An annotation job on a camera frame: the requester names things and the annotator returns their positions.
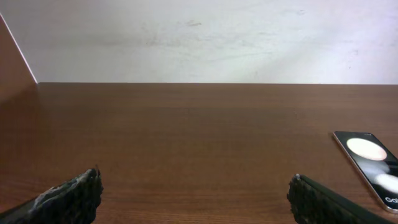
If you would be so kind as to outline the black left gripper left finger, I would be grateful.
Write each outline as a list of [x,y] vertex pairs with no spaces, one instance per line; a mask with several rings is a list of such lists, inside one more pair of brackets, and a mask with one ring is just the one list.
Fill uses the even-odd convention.
[[104,187],[96,167],[1,213],[1,224],[91,224]]

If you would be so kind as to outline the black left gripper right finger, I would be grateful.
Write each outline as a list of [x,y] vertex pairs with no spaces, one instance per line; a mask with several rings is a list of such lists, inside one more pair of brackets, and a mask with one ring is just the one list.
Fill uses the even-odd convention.
[[305,175],[292,177],[287,200],[298,224],[393,224]]

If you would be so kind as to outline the black Galaxy smartphone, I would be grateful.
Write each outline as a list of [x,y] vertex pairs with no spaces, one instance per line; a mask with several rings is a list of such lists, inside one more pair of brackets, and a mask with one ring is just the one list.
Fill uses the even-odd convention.
[[371,133],[335,131],[333,137],[381,207],[397,213],[396,156]]

